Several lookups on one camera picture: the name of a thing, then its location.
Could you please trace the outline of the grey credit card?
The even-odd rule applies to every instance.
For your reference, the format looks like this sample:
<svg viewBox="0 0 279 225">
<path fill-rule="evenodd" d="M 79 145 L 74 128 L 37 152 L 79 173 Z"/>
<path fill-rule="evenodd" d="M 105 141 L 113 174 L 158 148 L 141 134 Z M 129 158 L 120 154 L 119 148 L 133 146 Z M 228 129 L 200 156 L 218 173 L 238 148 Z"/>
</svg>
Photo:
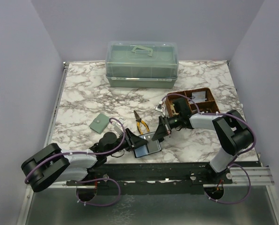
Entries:
<svg viewBox="0 0 279 225">
<path fill-rule="evenodd" d="M 147 143 L 148 154 L 154 154 L 161 150 L 162 150 L 162 148 L 161 148 L 158 140 L 156 140 L 156 141 L 149 140 L 148 141 L 148 143 Z"/>
</svg>

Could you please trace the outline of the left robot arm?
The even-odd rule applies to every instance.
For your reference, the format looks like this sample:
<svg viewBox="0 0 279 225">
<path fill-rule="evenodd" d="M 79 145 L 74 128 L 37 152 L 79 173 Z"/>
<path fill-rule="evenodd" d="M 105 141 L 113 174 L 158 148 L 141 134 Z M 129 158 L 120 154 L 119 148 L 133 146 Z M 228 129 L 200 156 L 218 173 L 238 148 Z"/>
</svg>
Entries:
<svg viewBox="0 0 279 225">
<path fill-rule="evenodd" d="M 106 163 L 107 157 L 121 150 L 134 151 L 146 145 L 148 141 L 135 135 L 128 128 L 117 136 L 107 132 L 86 151 L 62 150 L 56 143 L 28 158 L 21 165 L 25 175 L 25 183 L 34 192 L 41 192 L 51 184 L 59 181 L 79 181 L 89 185 L 93 181 L 93 173 L 89 171 Z"/>
</svg>

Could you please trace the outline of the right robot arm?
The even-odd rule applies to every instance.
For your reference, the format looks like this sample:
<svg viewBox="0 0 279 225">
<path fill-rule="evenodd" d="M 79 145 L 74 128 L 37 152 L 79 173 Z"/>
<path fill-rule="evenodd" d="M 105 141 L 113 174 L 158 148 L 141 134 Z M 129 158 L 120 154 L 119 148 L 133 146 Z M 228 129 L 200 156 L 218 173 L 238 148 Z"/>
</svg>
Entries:
<svg viewBox="0 0 279 225">
<path fill-rule="evenodd" d="M 257 138 L 254 131 L 236 110 L 227 113 L 205 113 L 197 107 L 193 114 L 188 104 L 190 99 L 181 96 L 173 101 L 177 115 L 160 116 L 159 125 L 152 137 L 153 141 L 171 135 L 174 128 L 214 130 L 221 148 L 207 164 L 205 178 L 209 183 L 217 183 L 232 162 L 241 154 L 254 148 Z"/>
</svg>

